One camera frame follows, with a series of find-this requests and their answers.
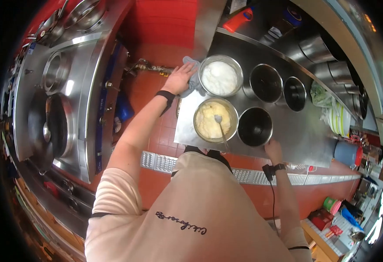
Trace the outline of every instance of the yellow mashed food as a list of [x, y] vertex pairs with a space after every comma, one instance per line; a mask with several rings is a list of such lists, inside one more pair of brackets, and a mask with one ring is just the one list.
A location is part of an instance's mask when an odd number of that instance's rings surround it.
[[205, 138], [221, 138], [222, 133], [219, 124], [215, 121], [215, 115], [222, 116], [222, 129], [226, 134], [231, 128], [228, 110], [217, 102], [204, 104], [196, 114], [196, 129]]

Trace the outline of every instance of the green container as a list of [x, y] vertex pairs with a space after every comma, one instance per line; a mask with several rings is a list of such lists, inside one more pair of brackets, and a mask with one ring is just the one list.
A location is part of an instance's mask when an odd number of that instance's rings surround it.
[[337, 201], [337, 199], [333, 199], [331, 197], [327, 197], [323, 203], [323, 206], [325, 209], [327, 209], [328, 212], [330, 212], [331, 207], [333, 207], [334, 203]]

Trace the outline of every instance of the black cord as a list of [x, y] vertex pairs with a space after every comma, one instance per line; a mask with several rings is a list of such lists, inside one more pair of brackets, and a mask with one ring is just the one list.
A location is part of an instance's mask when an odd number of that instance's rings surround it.
[[272, 182], [269, 181], [269, 183], [270, 183], [270, 187], [272, 188], [272, 193], [273, 193], [273, 224], [275, 225], [276, 233], [279, 236], [278, 227], [276, 226], [276, 222], [275, 222], [275, 191], [273, 190]]

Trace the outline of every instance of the embroidered text on shirt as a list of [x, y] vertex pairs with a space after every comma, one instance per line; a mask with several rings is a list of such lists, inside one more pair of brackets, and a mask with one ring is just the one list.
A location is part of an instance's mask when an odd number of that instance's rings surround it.
[[171, 219], [172, 221], [175, 221], [176, 223], [181, 223], [183, 224], [183, 226], [180, 227], [181, 230], [184, 230], [186, 229], [187, 227], [189, 227], [188, 229], [190, 228], [193, 228], [194, 229], [194, 232], [200, 232], [202, 235], [206, 234], [206, 231], [207, 229], [206, 228], [199, 228], [198, 226], [195, 226], [195, 225], [190, 225], [188, 222], [184, 222], [183, 220], [181, 221], [178, 221], [178, 218], [176, 217], [173, 217], [173, 216], [169, 216], [169, 217], [166, 217], [164, 216], [164, 213], [158, 211], [157, 213], [155, 213], [155, 215], [160, 218], [160, 219], [164, 219], [164, 218], [167, 218], [168, 220]]

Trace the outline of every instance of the gray cloth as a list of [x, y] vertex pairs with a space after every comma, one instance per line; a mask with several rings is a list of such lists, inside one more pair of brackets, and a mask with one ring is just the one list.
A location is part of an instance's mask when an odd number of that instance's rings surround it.
[[[189, 56], [183, 57], [183, 63], [185, 64], [187, 62], [196, 63], [193, 68], [200, 67], [199, 61], [193, 60]], [[197, 90], [202, 97], [204, 97], [206, 95], [206, 91], [203, 89], [203, 86], [200, 84], [200, 81], [199, 81], [199, 71], [195, 72], [194, 75], [191, 76], [191, 78], [189, 80], [189, 89], [184, 91], [180, 95], [180, 97], [184, 98], [184, 97], [188, 96], [189, 94], [191, 94], [194, 90]]]

